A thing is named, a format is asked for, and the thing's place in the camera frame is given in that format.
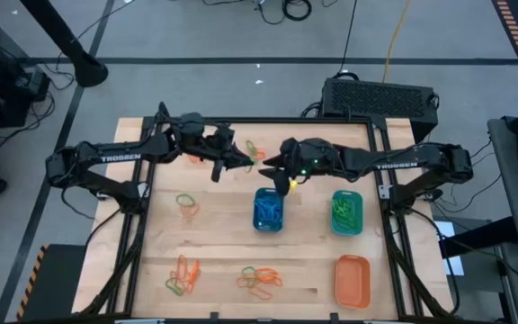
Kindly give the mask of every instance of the orange and black hazard tape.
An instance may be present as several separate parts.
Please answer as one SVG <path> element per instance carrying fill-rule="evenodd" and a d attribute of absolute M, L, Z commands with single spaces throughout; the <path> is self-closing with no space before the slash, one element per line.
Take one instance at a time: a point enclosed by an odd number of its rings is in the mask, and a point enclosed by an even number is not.
<path fill-rule="evenodd" d="M 518 49 L 518 26 L 517 22 L 514 20 L 513 14 L 511 13 L 511 9 L 509 9 L 509 4 L 506 1 L 497 1 L 497 5 L 499 6 L 499 10 L 501 11 L 501 15 L 507 24 L 507 28 L 509 28 L 509 32 L 511 33 L 511 37 L 513 37 L 515 46 Z"/>
<path fill-rule="evenodd" d="M 35 265 L 31 270 L 31 275 L 29 277 L 29 282 L 27 283 L 27 287 L 25 288 L 25 292 L 23 293 L 22 302 L 19 305 L 19 310 L 17 310 L 17 315 L 15 317 L 17 320 L 21 320 L 23 317 L 23 313 L 27 308 L 27 302 L 29 301 L 29 296 L 31 295 L 31 291 L 33 290 L 33 285 L 35 285 L 35 279 L 37 278 L 37 273 L 40 271 L 41 262 L 43 261 L 43 256 L 45 256 L 45 252 L 47 251 L 49 244 L 46 244 L 40 248 L 40 251 L 37 254 L 37 259 L 35 260 Z"/>

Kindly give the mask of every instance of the blue container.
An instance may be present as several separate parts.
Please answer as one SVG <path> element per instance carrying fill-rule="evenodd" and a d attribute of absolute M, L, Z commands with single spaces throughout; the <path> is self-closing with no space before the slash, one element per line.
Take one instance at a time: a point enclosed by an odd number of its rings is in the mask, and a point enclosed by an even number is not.
<path fill-rule="evenodd" d="M 283 228 L 283 197 L 275 189 L 260 188 L 255 193 L 253 226 L 257 230 L 268 232 Z"/>
<path fill-rule="evenodd" d="M 333 201 L 346 201 L 351 204 L 351 215 L 349 222 L 352 223 L 351 228 L 341 226 L 341 221 L 337 220 L 337 215 L 333 208 L 334 202 L 331 203 L 331 229 L 339 235 L 355 236 L 363 231 L 363 198 L 356 192 L 339 190 L 333 194 Z"/>

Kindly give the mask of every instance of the wooden table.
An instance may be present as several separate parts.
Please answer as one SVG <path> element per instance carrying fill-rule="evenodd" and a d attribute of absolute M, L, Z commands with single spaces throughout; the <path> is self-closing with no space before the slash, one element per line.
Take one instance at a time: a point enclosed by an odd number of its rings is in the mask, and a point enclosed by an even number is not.
<path fill-rule="evenodd" d="M 141 119 L 120 119 L 115 141 L 137 140 Z M 350 147 L 369 149 L 366 126 L 359 124 L 232 124 L 236 143 L 246 150 L 251 140 L 267 157 L 279 152 L 281 142 L 320 137 Z M 408 120 L 388 120 L 393 149 L 414 144 Z M 134 317 L 208 318 L 218 311 L 222 319 L 325 320 L 339 313 L 342 320 L 395 320 L 397 311 L 390 278 L 388 254 L 380 220 L 372 174 L 354 184 L 331 176 L 314 177 L 285 198 L 284 227 L 278 233 L 260 233 L 252 225 L 253 199 L 272 182 L 256 169 L 223 171 L 218 184 L 210 181 L 212 163 L 193 164 L 181 156 L 156 168 L 147 232 L 133 305 Z M 143 179 L 147 166 L 142 168 Z M 133 163 L 110 164 L 107 176 L 131 179 Z M 420 175 L 419 169 L 399 170 L 401 184 Z M 364 229 L 361 235 L 339 237 L 330 228 L 331 196 L 336 190 L 353 190 L 363 197 Z M 175 202 L 188 193 L 200 204 L 195 216 L 184 217 Z M 431 215 L 426 202 L 415 208 Z M 95 226 L 117 209 L 114 200 L 99 202 Z M 123 217 L 105 225 L 94 237 L 85 257 L 73 311 L 82 310 L 101 290 L 113 270 Z M 445 309 L 452 300 L 434 229 L 420 217 L 407 216 L 415 268 L 431 294 Z M 335 302 L 335 261 L 341 255 L 366 257 L 371 262 L 371 305 L 349 310 Z M 165 288 L 177 257 L 185 255 L 190 266 L 201 261 L 201 276 L 191 294 L 182 297 Z M 236 279 L 245 266 L 271 267 L 283 279 L 283 287 L 267 286 L 274 297 L 261 301 Z M 408 281 L 401 272 L 407 313 L 412 312 Z M 122 280 L 117 310 L 122 310 L 127 276 Z"/>

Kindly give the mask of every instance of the gray floor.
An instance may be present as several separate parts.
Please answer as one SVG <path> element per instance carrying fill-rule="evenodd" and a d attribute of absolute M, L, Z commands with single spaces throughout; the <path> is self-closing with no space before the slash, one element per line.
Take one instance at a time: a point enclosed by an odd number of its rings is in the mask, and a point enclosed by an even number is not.
<path fill-rule="evenodd" d="M 94 22 L 106 0 L 54 0 L 75 34 Z M 267 2 L 265 15 L 276 20 L 277 0 Z M 348 56 L 385 58 L 404 0 L 360 0 Z M 116 0 L 114 7 L 124 5 Z M 339 0 L 323 8 L 314 2 L 305 22 L 267 25 L 249 2 L 205 6 L 200 1 L 136 0 L 112 16 L 98 57 L 114 58 L 340 58 L 353 2 Z M 0 26 L 33 57 L 52 58 L 57 47 L 18 0 L 0 0 Z M 82 38 L 89 49 L 95 28 Z M 489 0 L 417 0 L 412 2 L 393 52 L 394 58 L 514 59 L 515 52 Z M 70 66 L 61 66 L 69 70 Z M 67 144 L 80 140 L 112 140 L 120 117 L 154 114 L 165 101 L 172 114 L 297 116 L 320 96 L 334 65 L 110 65 L 105 83 L 85 89 Z M 383 66 L 345 66 L 361 79 L 380 81 Z M 57 78 L 58 83 L 65 80 Z M 392 66 L 389 82 L 432 86 L 441 96 L 440 124 L 431 140 L 461 144 L 474 151 L 488 141 L 486 121 L 518 114 L 517 66 Z M 57 140 L 75 87 L 53 95 L 54 114 L 35 131 L 11 140 L 0 150 L 0 176 L 9 182 L 0 195 L 0 296 L 44 177 L 43 161 Z M 455 188 L 460 206 L 498 176 L 493 157 L 477 166 L 469 183 Z M 69 201 L 92 213 L 96 200 L 82 190 L 68 192 Z M 459 217 L 497 220 L 509 215 L 499 182 L 481 194 Z M 51 190 L 28 260 L 45 243 L 83 244 L 91 228 Z M 8 320 L 22 297 L 31 271 L 28 261 L 17 285 Z M 461 313 L 493 320 L 496 303 L 486 295 L 468 294 Z M 478 311 L 479 305 L 485 311 Z"/>

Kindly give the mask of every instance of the orange plastic tray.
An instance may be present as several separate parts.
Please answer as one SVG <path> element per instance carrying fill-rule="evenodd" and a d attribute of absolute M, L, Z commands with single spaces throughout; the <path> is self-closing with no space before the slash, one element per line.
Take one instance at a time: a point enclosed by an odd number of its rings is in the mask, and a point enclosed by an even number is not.
<path fill-rule="evenodd" d="M 339 257 L 335 267 L 335 299 L 347 308 L 365 309 L 371 303 L 371 264 L 361 256 Z"/>

